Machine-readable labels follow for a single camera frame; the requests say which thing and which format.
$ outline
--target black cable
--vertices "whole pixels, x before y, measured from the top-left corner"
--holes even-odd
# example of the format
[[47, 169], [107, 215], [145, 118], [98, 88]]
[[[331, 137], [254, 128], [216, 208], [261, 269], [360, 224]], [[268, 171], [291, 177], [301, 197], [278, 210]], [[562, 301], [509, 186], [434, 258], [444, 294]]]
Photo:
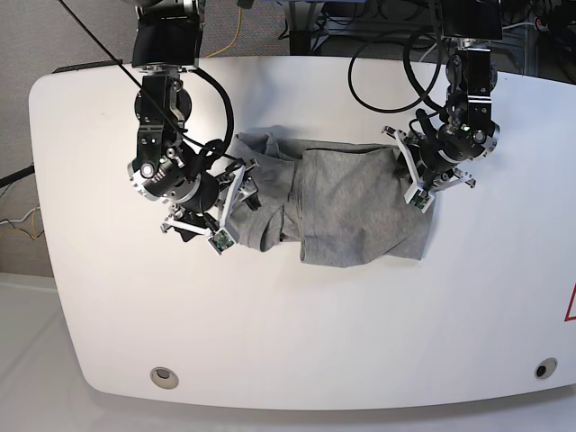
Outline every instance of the black cable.
[[[435, 103], [430, 98], [429, 95], [423, 96], [425, 93], [424, 88], [422, 88], [420, 82], [416, 78], [416, 75], [414, 74], [414, 69], [412, 69], [412, 64], [410, 63], [410, 52], [412, 50], [412, 45], [414, 45], [414, 42], [416, 42], [419, 39], [421, 34], [426, 34], [427, 30], [428, 27], [423, 27], [420, 30], [414, 31], [412, 35], [408, 38], [406, 44], [404, 45], [404, 51], [402, 52], [402, 64], [404, 65], [404, 72], [406, 72], [406, 77], [408, 78], [410, 84], [412, 85], [414, 90], [416, 90], [416, 93], [420, 97], [423, 97], [422, 102], [424, 102], [424, 104], [428, 105], [434, 111], [440, 113], [444, 110], [444, 108], [438, 103]], [[442, 58], [442, 47], [443, 47], [442, 42], [439, 42], [437, 44], [437, 47], [438, 47], [438, 56]]]
[[30, 166], [27, 166], [25, 169], [21, 169], [20, 171], [16, 171], [15, 173], [7, 175], [6, 177], [2, 177], [0, 178], [0, 188], [11, 185], [12, 183], [17, 182], [18, 180], [22, 180], [27, 176], [31, 176], [32, 174], [34, 174], [34, 172], [35, 172], [34, 164], [31, 164]]
[[[164, 110], [156, 103], [156, 101], [154, 100], [154, 98], [152, 96], [150, 96], [150, 94], [144, 90], [144, 88], [142, 87], [142, 84], [138, 82], [138, 80], [132, 76], [132, 74], [128, 71], [128, 69], [126, 69], [126, 67], [124, 67], [124, 65], [122, 64], [121, 61], [119, 61], [99, 40], [98, 38], [96, 38], [94, 36], [94, 34], [84, 25], [84, 23], [82, 21], [80, 21], [80, 19], [76, 16], [76, 14], [74, 12], [72, 12], [72, 10], [68, 7], [68, 5], [66, 3], [64, 3], [63, 0], [57, 0], [62, 7], [66, 10], [66, 12], [68, 12], [68, 14], [74, 19], [74, 21], [76, 21], [76, 23], [82, 28], [82, 30], [84, 30], [84, 32], [90, 37], [90, 39], [92, 39], [92, 41], [94, 41], [94, 43], [98, 46], [98, 48], [100, 48], [100, 50], [102, 50], [109, 58], [111, 61], [113, 61], [121, 70], [122, 72], [132, 81], [132, 83], [134, 83], [136, 85], [137, 88], [139, 88], [140, 92], [146, 96], [154, 105], [154, 107], [158, 110], [159, 113], [162, 114], [162, 117], [164, 117], [164, 120], [166, 120], [166, 122], [168, 123], [168, 125], [174, 129], [174, 131], [176, 131], [177, 133], [180, 133], [183, 137], [184, 140], [187, 140], [188, 142], [191, 142], [192, 144], [194, 144], [195, 146], [198, 146], [202, 149], [207, 149], [207, 150], [211, 150], [210, 148], [204, 146], [203, 144], [201, 144], [200, 142], [196, 141], [195, 139], [192, 139], [190, 137], [187, 137], [183, 130], [181, 128], [179, 128], [177, 125], [175, 125], [172, 120], [168, 117], [168, 115], [164, 112]], [[237, 159], [235, 159], [232, 156], [223, 154], [222, 156], [224, 156], [225, 158], [234, 160], [236, 162], [238, 162]]]
[[2, 197], [6, 194], [6, 192], [8, 192], [8, 189], [10, 189], [10, 187], [13, 185], [14, 183], [10, 183], [2, 192], [2, 194], [0, 195], [0, 200], [2, 199]]
[[[442, 45], [442, 37], [440, 34], [440, 26], [438, 24], [438, 20], [436, 17], [436, 8], [434, 5], [434, 0], [428, 0], [428, 4], [429, 4], [429, 9], [430, 9], [430, 18], [432, 20], [432, 27], [434, 28], [434, 34], [436, 36], [436, 43], [438, 44], [438, 47], [440, 47]], [[358, 94], [356, 93], [356, 91], [354, 89], [354, 85], [352, 84], [352, 69], [354, 67], [354, 63], [356, 62], [358, 55], [360, 55], [360, 53], [368, 45], [370, 45], [371, 43], [374, 43], [374, 41], [377, 41], [378, 39], [380, 39], [384, 36], [388, 36], [388, 35], [392, 34], [393, 32], [395, 33], [395, 32], [405, 32], [405, 31], [385, 31], [384, 33], [380, 33], [373, 40], [368, 41], [367, 43], [362, 45], [360, 47], [360, 49], [358, 49], [358, 51], [354, 54], [354, 56], [350, 60], [350, 66], [348, 67], [348, 88], [350, 89], [350, 93], [358, 101], [358, 103], [361, 104], [364, 108], [367, 108], [367, 109], [374, 111], [376, 113], [382, 113], [382, 114], [404, 113], [407, 110], [411, 110], [412, 108], [414, 108], [415, 106], [420, 104], [422, 101], [424, 101], [424, 99], [426, 99], [426, 97], [430, 94], [430, 92], [434, 88], [434, 85], [436, 84], [436, 82], [438, 80], [438, 76], [440, 75], [440, 69], [442, 68], [442, 56], [437, 56], [436, 69], [434, 71], [434, 76], [432, 77], [432, 81], [430, 82], [430, 85], [424, 91], [424, 93], [418, 97], [418, 99], [416, 101], [414, 101], [413, 103], [410, 103], [409, 105], [403, 106], [401, 108], [395, 108], [395, 109], [383, 109], [383, 108], [377, 108], [375, 106], [370, 105], [369, 103], [364, 102], [360, 98], [360, 96], [358, 96]]]
[[[214, 87], [224, 102], [224, 109], [226, 110], [226, 133], [224, 135], [224, 150], [222, 150], [218, 155], [219, 157], [224, 156], [224, 153], [228, 150], [228, 147], [232, 142], [232, 136], [234, 135], [234, 110], [232, 109], [232, 101], [230, 100], [228, 93], [226, 93], [226, 90], [224, 90], [224, 87], [208, 74], [208, 72], [198, 67], [194, 73]], [[230, 158], [235, 162], [239, 162], [235, 157]]]
[[419, 122], [420, 120], [424, 120], [424, 119], [431, 119], [433, 117], [436, 117], [439, 114], [440, 114], [440, 111], [436, 111], [436, 112], [432, 112], [431, 114], [427, 114], [425, 116], [417, 117], [416, 119], [410, 120], [410, 122], [408, 123], [408, 127], [412, 131], [412, 133], [414, 133], [414, 135], [418, 136], [418, 133], [414, 130], [414, 123]]
[[284, 30], [277, 37], [279, 41], [286, 39], [288, 37], [288, 20], [284, 19]]

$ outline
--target gray cloth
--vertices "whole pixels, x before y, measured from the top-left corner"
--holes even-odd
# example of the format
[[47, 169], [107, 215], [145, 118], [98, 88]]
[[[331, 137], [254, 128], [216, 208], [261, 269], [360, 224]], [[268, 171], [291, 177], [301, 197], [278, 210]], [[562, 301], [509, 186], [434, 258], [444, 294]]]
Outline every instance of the gray cloth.
[[300, 241], [301, 261], [319, 266], [422, 258], [433, 209], [404, 202], [409, 184], [392, 174], [395, 148], [240, 134], [229, 152], [260, 165], [252, 173], [262, 208], [232, 213], [241, 244], [265, 252]]

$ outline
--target red warning label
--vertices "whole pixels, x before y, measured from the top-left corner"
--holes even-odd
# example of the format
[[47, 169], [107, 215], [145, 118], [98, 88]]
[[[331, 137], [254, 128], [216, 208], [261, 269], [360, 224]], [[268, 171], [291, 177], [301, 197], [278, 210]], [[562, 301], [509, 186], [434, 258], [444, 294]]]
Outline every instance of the red warning label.
[[574, 291], [572, 291], [572, 297], [570, 298], [570, 304], [568, 305], [566, 319], [564, 321], [576, 320], [576, 304], [574, 303], [574, 297], [576, 297], [576, 285], [574, 285]]

